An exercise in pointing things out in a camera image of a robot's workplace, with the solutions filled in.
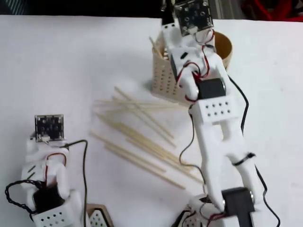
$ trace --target wooden stick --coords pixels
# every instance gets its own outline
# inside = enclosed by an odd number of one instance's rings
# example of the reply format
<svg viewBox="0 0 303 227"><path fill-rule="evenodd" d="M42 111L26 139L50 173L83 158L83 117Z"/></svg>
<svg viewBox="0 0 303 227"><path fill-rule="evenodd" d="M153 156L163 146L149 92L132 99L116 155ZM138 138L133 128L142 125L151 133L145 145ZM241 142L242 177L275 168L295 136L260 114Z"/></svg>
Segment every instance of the wooden stick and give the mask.
<svg viewBox="0 0 303 227"><path fill-rule="evenodd" d="M101 114L97 114L97 116L103 120L106 124L108 124L109 126L113 127L114 129L118 130L119 132L123 133L124 135L142 142L143 140L146 142L146 145L148 145L148 147L153 150L154 152L162 155L162 156L166 156L167 158L171 159L173 162L175 162L176 164L179 164L179 159L178 157L174 156L173 154L171 154L169 151L165 150L164 148L162 148L161 146L159 146L158 144L156 144L155 142L153 142L152 140L150 140L149 138L143 136L141 133L139 133L138 131L128 127L127 125L123 124L123 123L115 123L112 120L108 119L107 117L101 115ZM190 171L192 168L190 167L185 167L186 170Z"/></svg>
<svg viewBox="0 0 303 227"><path fill-rule="evenodd" d="M149 123L147 120L145 120L144 118L142 118L138 112L132 110L131 108L129 108L126 104L120 103L120 105L124 106L126 109L128 109L130 112L132 112L137 118L139 118L144 124L146 124L147 126L149 126L151 129L153 129L158 135L160 135L165 141L167 141L170 145L172 145L174 148L176 148L177 146L169 139L167 138L158 128L156 128L155 126L153 126L151 123Z"/></svg>
<svg viewBox="0 0 303 227"><path fill-rule="evenodd" d="M151 41L152 47L155 50L155 52L159 55L159 57L163 58L163 56L162 56L159 48L157 47L157 45L155 44L155 42L153 41L153 39L151 37L149 37L149 39Z"/></svg>
<svg viewBox="0 0 303 227"><path fill-rule="evenodd" d="M137 146L137 147L141 147L141 146L140 146L140 143L137 142L137 141L135 141L135 140L126 139L126 141L132 143L133 145L135 145L135 146ZM167 160L167 159L165 159L165 158L159 156L158 154L156 154L156 155L154 155L154 156L157 157L158 159L160 159L161 161L167 163L167 164L170 165L171 167L173 167L173 168L175 168L175 169L181 171L182 173L186 174L186 175L189 176L190 178L192 178L192 179L198 181L199 183L203 183L202 180L200 180L199 178L197 178L197 177L191 175L191 173L188 172L188 171L184 168L184 166L178 165L178 164L176 164L176 163L172 163L172 162L170 162L169 160Z"/></svg>
<svg viewBox="0 0 303 227"><path fill-rule="evenodd" d="M175 107L151 107L151 108L141 108L144 111L147 112L164 112L164 111L176 111L176 110L181 110L181 108L175 108ZM121 108L121 109L115 109L115 110L106 110L106 112L108 113L118 113L118 112L130 112L130 111L136 111L136 112L140 112L140 110L138 110L137 108Z"/></svg>
<svg viewBox="0 0 303 227"><path fill-rule="evenodd" d="M142 168L142 169L144 169L144 170L146 170L146 171L152 173L153 175L155 175L155 176L161 178L162 180L164 180L164 181L166 181L166 182L168 182L168 183L170 183L170 184L172 184L172 185L174 185L174 186L176 186L176 187L178 187L178 188L180 188L180 189L185 190L185 187L184 187L184 186L182 186L182 185L178 184L177 182L175 182L175 181L173 181L173 180L171 180L171 179L169 179L169 178L167 178L167 177L165 177L165 176L163 176L163 175L161 175L161 174L155 172L155 171L154 171L153 169L151 169L149 166L144 165L143 163L141 163L141 162L138 161L137 159L135 159L135 158L133 158L133 157L126 156L124 153L122 153L122 152L119 151L118 149L114 149L113 147L108 146L108 145L105 145L105 148L108 149L108 150L111 151L111 152L114 152L115 154L119 155L120 157L124 158L125 160L127 160L127 161L133 163L134 165L136 165L136 166L138 166L138 167L140 167L140 168Z"/></svg>
<svg viewBox="0 0 303 227"><path fill-rule="evenodd" d="M132 143L134 146L144 150L145 152L147 152L147 153L149 153L149 154L151 154L151 155L153 155L153 156L155 156L159 159L165 159L165 157L163 155L154 152L154 150L150 149L148 146L146 146L146 145L144 145L144 144L142 144L142 143L140 143L140 142L138 142L134 139L126 138L126 141Z"/></svg>
<svg viewBox="0 0 303 227"><path fill-rule="evenodd" d="M119 94L121 94L123 97L125 97L127 100L133 101L133 99L129 95L127 95L126 93L124 93L123 91L121 91L119 88L115 87L115 90ZM174 136L170 133L170 131L168 129L166 129L160 122L158 122L156 119L154 119L148 112L142 110L141 107L138 104L136 104L136 103L134 104L134 106L136 106L146 117L148 117L152 122L154 122L166 134L168 134L170 137L174 138Z"/></svg>
<svg viewBox="0 0 303 227"><path fill-rule="evenodd" d="M179 107L178 104L174 104L174 103L162 103L162 102L141 102L141 101L126 101L126 100L117 100L117 101L113 101L113 100L104 100L104 99L100 99L100 100L96 100L98 102L102 102L102 103L125 103L125 104L138 104L138 105L147 105L147 106L163 106L163 107Z"/></svg>
<svg viewBox="0 0 303 227"><path fill-rule="evenodd" d="M95 138L97 138L97 139L99 139L99 140L102 140L103 142L105 142L105 143L108 144L109 146L112 146L112 147L114 147L114 148L116 148L116 149L118 149L118 150L124 152L126 155L133 156L133 157L135 157L136 159L140 160L141 162L143 162L143 163L145 163L145 164L147 164L147 165L150 165L150 166L154 167L155 169L158 169L158 170L161 171L161 172L166 172L166 170L163 169L163 168L161 168L160 166L158 166L158 165L156 165L156 164L154 164L154 163L152 163L152 162L150 162L150 161L148 161L148 160L146 160L146 159L140 157L140 156L137 155L137 154L134 154L134 153L132 153L132 152L126 150L125 148L123 148L123 147L121 147L121 146L119 146L119 145L116 145L115 143L113 143L113 142L111 142L111 141L105 139L105 138L102 137L101 135L98 135L98 134L96 134L96 133L93 132L93 131L91 131L90 134L91 134L92 136L94 136Z"/></svg>
<svg viewBox="0 0 303 227"><path fill-rule="evenodd" d="M165 155L167 158L169 158L172 161L174 161L177 164L179 164L179 158L177 156L173 155L172 153L170 153L169 151L167 151L166 149L164 149L160 145L156 144L155 142L153 142L149 138L145 137L144 135L142 135L141 133L139 133L135 129L132 129L131 127L129 127L129 126L123 124L123 123L119 123L118 125L120 126L120 128L124 128L128 133L132 133L131 137L133 139L138 140L136 138L140 138L139 141L144 140L149 145L150 148L152 148L153 150L159 152L162 155Z"/></svg>

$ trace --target circuit board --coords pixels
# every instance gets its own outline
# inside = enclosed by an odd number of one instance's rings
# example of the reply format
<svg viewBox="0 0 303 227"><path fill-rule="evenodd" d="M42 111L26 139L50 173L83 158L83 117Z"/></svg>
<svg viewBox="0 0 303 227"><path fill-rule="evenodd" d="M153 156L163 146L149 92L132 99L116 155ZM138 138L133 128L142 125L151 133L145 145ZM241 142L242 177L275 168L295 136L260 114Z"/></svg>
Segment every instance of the circuit board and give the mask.
<svg viewBox="0 0 303 227"><path fill-rule="evenodd" d="M42 142L45 137L49 137L49 141L63 140L63 114L36 115L35 135L37 142Z"/></svg>
<svg viewBox="0 0 303 227"><path fill-rule="evenodd" d="M189 29L202 31L213 27L213 19L208 0L190 0L176 3L174 6L182 36L189 35Z"/></svg>

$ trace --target white table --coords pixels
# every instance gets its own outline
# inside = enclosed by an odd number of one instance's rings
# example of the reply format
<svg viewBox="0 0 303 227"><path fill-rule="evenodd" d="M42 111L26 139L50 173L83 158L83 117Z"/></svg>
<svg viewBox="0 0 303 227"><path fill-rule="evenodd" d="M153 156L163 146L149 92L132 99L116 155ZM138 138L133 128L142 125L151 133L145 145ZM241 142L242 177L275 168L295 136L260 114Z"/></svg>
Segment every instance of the white table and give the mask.
<svg viewBox="0 0 303 227"><path fill-rule="evenodd" d="M229 74L250 101L245 138L268 184L267 200L282 226L299 226L303 222L303 24L220 20L215 25L233 43ZM102 142L88 136L94 128L144 155L97 121L92 104L110 98L114 85L140 99L156 99L146 89L152 77L148 36L156 38L159 29L158 19L0 16L1 226L33 226L24 210L6 202L4 188L20 178L35 114L64 114L68 141L89 140L88 202L105 204L116 227L170 226L190 196L201 192L200 185L168 168L168 176L187 186L186 191L175 188L107 152ZM238 93L237 98L244 107ZM155 117L175 133L174 152L179 153L191 138L186 111ZM129 114L116 118L132 121L138 130L159 139ZM200 162L197 142L185 157ZM68 171L71 186L83 193L81 163L82 147L74 147ZM239 176L227 162L222 179L223 188L239 185ZM14 199L24 201L18 192L20 187L12 190ZM268 215L275 227L276 220Z"/></svg>

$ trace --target black wire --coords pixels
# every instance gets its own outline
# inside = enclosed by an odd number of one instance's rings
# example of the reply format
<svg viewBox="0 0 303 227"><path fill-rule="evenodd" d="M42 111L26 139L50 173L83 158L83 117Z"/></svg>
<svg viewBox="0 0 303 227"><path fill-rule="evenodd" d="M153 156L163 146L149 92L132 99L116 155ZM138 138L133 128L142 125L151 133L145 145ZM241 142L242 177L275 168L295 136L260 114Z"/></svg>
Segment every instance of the black wire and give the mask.
<svg viewBox="0 0 303 227"><path fill-rule="evenodd" d="M249 104L248 99L246 98L244 92L237 85L237 83L230 76L228 76L228 78L231 80L231 82L237 88L237 90L241 93L241 95L242 95L242 97L245 101L245 109L244 109L244 113L243 113L243 117L242 117L242 121L241 121L241 130L242 130L242 134L243 134L244 133L244 124L245 124L245 120L246 120L246 115L247 115L248 107L249 107L250 104Z"/></svg>
<svg viewBox="0 0 303 227"><path fill-rule="evenodd" d="M68 148L72 145L78 144L78 143L85 143L85 148L84 148L84 152L83 152L83 164L82 164L82 171L83 171L83 181L84 181L84 188L85 188L85 192L84 192L84 210L83 210L83 226L86 227L86 207L87 207L87 184L86 184L86 176L85 176L85 159L86 159L86 151L87 151L87 147L88 147L88 142L87 140L79 140L73 143L68 143L65 144L64 146L60 147L60 148Z"/></svg>
<svg viewBox="0 0 303 227"><path fill-rule="evenodd" d="M194 138L195 138L195 128L194 128L194 120L193 120L193 116L191 114L189 114L190 116L190 119L191 119L191 123L192 123L192 126L193 126L193 137L190 141L190 143L181 151L180 155L179 155L179 162L182 166L186 166L186 167L194 167L194 168L197 168L202 176L202 179L203 179L203 182L205 184L205 178L203 176L203 173L202 173L202 170L200 167L196 166L196 165L193 165L193 164L185 164L182 162L182 155L183 153L192 145L193 141L194 141Z"/></svg>
<svg viewBox="0 0 303 227"><path fill-rule="evenodd" d="M9 185L7 185L5 187L5 195L6 195L6 199L9 203L11 204L14 204L15 206L18 206L22 209L25 209L28 213L29 213L29 216L30 216L30 219L33 220L32 218L32 214L35 214L36 211L35 210L31 210L26 204L21 204L21 203L18 203L18 202L15 202L11 199L10 197L10 194L9 194L9 188L14 186L14 185L17 185L17 184L22 184L22 183L29 183L29 184L33 184L34 186L37 187L37 189L42 189L43 187L45 187L45 183L44 182L41 182L41 181L33 181L33 180L21 180L21 181L15 181L13 183L10 183Z"/></svg>
<svg viewBox="0 0 303 227"><path fill-rule="evenodd" d="M244 124L245 124L245 120L246 120L246 115L247 115L247 111L248 111L248 107L249 107L249 102L248 102L248 99L246 98L244 92L241 90L241 88L236 84L236 82L230 77L228 76L229 79L231 80L231 82L234 84L234 86L237 88L237 90L241 93L242 97L244 98L245 100L245 109L244 109L244 113L243 113L243 117L242 117L242 122L241 122L241 130L242 130L242 133L244 133ZM281 225L281 220L279 218L279 216L273 211L273 209L269 206L269 204L267 203L266 201L266 194L267 194L267 191L268 191L268 188L267 188L267 185L260 173L260 171L258 170L257 166L255 165L255 168L256 168L256 171L257 171L257 175L264 187L264 191L263 191L263 201L266 205L266 207L269 209L269 211L276 217L276 219L278 220L278 225L277 227L279 227Z"/></svg>

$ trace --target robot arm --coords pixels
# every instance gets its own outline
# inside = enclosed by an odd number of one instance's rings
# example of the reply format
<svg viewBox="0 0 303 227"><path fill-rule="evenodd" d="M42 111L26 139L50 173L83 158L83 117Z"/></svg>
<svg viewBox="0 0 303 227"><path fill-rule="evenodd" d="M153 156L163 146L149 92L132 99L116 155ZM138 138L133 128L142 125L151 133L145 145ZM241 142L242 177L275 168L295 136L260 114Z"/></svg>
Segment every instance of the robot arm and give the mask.
<svg viewBox="0 0 303 227"><path fill-rule="evenodd" d="M189 112L201 150L202 173L208 189L208 195L202 197L207 196L212 203L210 206L202 202L200 196L191 200L189 205L207 226L258 227L257 216L261 211L256 212L256 207L262 203L262 189L254 162L247 158L251 154L241 132L232 83L222 59L215 52L208 1L176 1L174 12L178 22L162 24L162 32L176 83L185 91L186 99L193 103ZM223 139L216 136L214 125L221 126ZM221 190L220 166L224 157L235 164L245 188ZM207 217L202 214L201 207L210 211ZM216 213L221 214L219 220L208 223L211 214Z"/></svg>
<svg viewBox="0 0 303 227"><path fill-rule="evenodd" d="M27 141L26 163L22 169L21 181L6 188L10 203L26 209L37 227L73 226L90 227L84 218L85 205L81 195L71 190L65 167L69 157L68 147L84 142L79 140L68 144L63 136L63 115L36 116L35 137ZM20 183L26 191L26 204L10 199L9 187Z"/></svg>

